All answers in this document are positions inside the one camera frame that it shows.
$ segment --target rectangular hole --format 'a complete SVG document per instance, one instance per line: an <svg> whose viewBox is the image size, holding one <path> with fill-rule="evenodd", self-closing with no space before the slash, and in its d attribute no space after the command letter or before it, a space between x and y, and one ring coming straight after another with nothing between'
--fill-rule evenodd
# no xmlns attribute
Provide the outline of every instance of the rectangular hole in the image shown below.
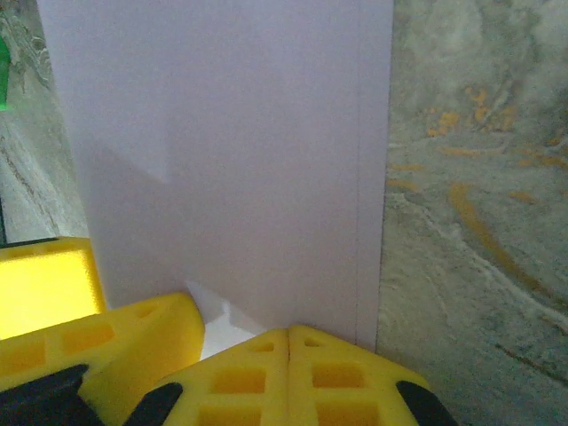
<svg viewBox="0 0 568 426"><path fill-rule="evenodd" d="M364 388L363 371L356 364L329 363L312 367L314 388Z"/></svg>
<svg viewBox="0 0 568 426"><path fill-rule="evenodd" d="M260 426L260 408L252 406L211 406L199 412L198 426Z"/></svg>
<svg viewBox="0 0 568 426"><path fill-rule="evenodd" d="M211 393L264 393L265 382L260 368L226 368L217 373Z"/></svg>
<svg viewBox="0 0 568 426"><path fill-rule="evenodd" d="M145 318L156 310L156 306L153 304L145 304L144 306L139 306L136 310L136 316L139 318Z"/></svg>
<svg viewBox="0 0 568 426"><path fill-rule="evenodd" d="M114 330L107 323L91 324L76 330L67 331L63 335L63 351L66 355L96 348L110 341L114 337Z"/></svg>
<svg viewBox="0 0 568 426"><path fill-rule="evenodd" d="M45 342L28 342L0 353L0 376L13 375L45 364Z"/></svg>
<svg viewBox="0 0 568 426"><path fill-rule="evenodd" d="M379 411L370 402L326 402L316 405L318 426L380 426Z"/></svg>

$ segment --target green object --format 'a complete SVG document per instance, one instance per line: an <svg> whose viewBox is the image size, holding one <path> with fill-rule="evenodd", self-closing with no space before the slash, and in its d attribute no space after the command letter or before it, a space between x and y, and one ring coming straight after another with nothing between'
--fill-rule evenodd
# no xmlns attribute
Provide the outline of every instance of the green object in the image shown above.
<svg viewBox="0 0 568 426"><path fill-rule="evenodd" d="M8 96L8 69L10 68L10 52L0 37L0 111L6 110Z"/></svg>

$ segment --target marble surface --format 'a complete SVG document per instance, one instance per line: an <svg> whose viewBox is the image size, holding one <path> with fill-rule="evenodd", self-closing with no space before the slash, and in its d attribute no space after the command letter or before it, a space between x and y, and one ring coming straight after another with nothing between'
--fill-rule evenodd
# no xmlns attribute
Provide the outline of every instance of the marble surface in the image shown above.
<svg viewBox="0 0 568 426"><path fill-rule="evenodd" d="M463 424L568 424L568 3L395 2L378 351Z"/></svg>
<svg viewBox="0 0 568 426"><path fill-rule="evenodd" d="M0 114L0 195L9 242L86 236L75 171L36 4L1 1L11 54L9 110Z"/></svg>

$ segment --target white cardboard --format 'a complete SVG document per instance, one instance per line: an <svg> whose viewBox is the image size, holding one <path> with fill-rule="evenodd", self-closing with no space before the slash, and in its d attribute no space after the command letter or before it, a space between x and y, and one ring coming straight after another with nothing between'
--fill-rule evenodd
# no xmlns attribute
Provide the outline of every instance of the white cardboard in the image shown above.
<svg viewBox="0 0 568 426"><path fill-rule="evenodd" d="M391 1L38 3L110 305L374 347Z"/></svg>

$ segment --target gray marble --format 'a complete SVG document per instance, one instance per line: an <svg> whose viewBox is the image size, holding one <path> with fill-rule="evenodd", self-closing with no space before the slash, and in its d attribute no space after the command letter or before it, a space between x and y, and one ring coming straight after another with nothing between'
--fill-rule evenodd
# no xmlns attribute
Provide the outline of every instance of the gray marble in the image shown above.
<svg viewBox="0 0 568 426"><path fill-rule="evenodd" d="M378 351L463 424L568 424L568 3L395 5Z"/></svg>
<svg viewBox="0 0 568 426"><path fill-rule="evenodd" d="M0 195L8 241L87 235L35 2L1 1L11 53L10 110L0 114Z"/></svg>

